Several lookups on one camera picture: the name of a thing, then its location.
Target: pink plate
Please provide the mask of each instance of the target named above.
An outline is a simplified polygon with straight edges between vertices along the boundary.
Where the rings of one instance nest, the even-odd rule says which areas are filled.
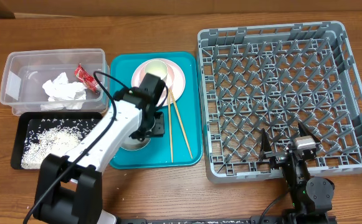
[[[151,60],[160,60],[160,61],[166,63],[167,65],[169,65],[173,69],[174,80],[171,80],[170,76],[168,75],[166,84],[173,91],[175,100],[179,99],[179,97],[181,97],[181,95],[185,89],[185,84],[186,84],[185,74],[183,73],[182,69],[177,64],[175,64],[174,62],[172,62],[168,59],[154,58]],[[146,64],[149,63],[151,60],[147,60],[147,61],[143,62],[141,65],[138,66],[138,68],[136,68],[135,72],[132,75],[132,79],[131,79],[132,87],[134,87],[134,86],[138,87],[140,85],[141,71],[146,66]],[[167,94],[167,92],[164,90],[163,94],[161,95],[161,97],[158,101],[157,106],[160,105],[161,102],[163,102],[166,94]]]

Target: white granules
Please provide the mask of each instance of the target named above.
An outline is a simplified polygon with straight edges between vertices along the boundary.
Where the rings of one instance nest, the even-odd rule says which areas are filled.
[[[26,144],[27,150],[21,160],[23,169],[39,169],[42,161],[50,153],[63,156],[68,150],[80,144],[82,135],[77,127],[58,127],[36,134],[36,138],[36,141]]]

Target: wooden table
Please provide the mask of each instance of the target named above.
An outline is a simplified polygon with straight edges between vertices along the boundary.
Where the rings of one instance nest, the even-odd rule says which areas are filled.
[[[197,33],[217,27],[308,21],[344,23],[362,79],[362,12],[304,12],[208,16],[86,17],[0,20],[0,86],[11,52],[102,48],[110,63],[120,54],[196,51]],[[18,117],[0,104],[0,223],[20,223],[34,201],[38,171],[13,170],[9,161]],[[339,223],[362,223],[362,174],[332,177]],[[284,180],[210,183],[204,159],[192,167],[114,170],[103,176],[104,209],[120,217],[241,218],[259,215],[284,189]],[[269,214],[291,207],[290,199]]]

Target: wooden chopstick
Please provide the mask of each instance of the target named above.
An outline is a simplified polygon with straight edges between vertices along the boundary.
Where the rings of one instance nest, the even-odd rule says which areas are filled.
[[[173,152],[173,127],[171,124],[171,95],[167,92],[167,104],[168,104],[168,127],[169,127],[169,146],[171,148],[171,162],[174,162]]]
[[[191,155],[191,159],[193,159],[193,156],[192,156],[192,152],[191,152],[191,148],[189,147],[189,142],[188,142],[188,138],[186,137],[186,133],[185,133],[185,129],[183,128],[183,123],[182,123],[182,119],[181,119],[181,115],[179,115],[179,111],[178,111],[178,107],[176,106],[176,100],[175,100],[175,97],[173,95],[173,91],[171,89],[168,89],[169,90],[169,94],[171,95],[172,99],[173,99],[173,103],[174,103],[174,106],[175,106],[175,111],[176,111],[176,115],[178,116],[178,121],[179,121],[179,124],[181,125],[181,129],[182,129],[182,133],[183,133],[183,137],[185,138],[185,142],[186,142],[186,145],[188,147],[188,150],[189,150],[189,154]],[[173,145],[172,145],[172,133],[171,133],[171,128],[169,129],[169,134],[171,135],[171,154],[172,154],[172,151],[173,151]]]

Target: black tray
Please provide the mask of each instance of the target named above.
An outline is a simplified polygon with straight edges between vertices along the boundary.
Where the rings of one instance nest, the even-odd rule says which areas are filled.
[[[26,112],[19,118],[16,138],[14,140],[11,167],[13,169],[23,169],[21,159],[24,153],[24,141],[27,136],[27,129],[32,119],[96,119],[102,118],[98,112]]]

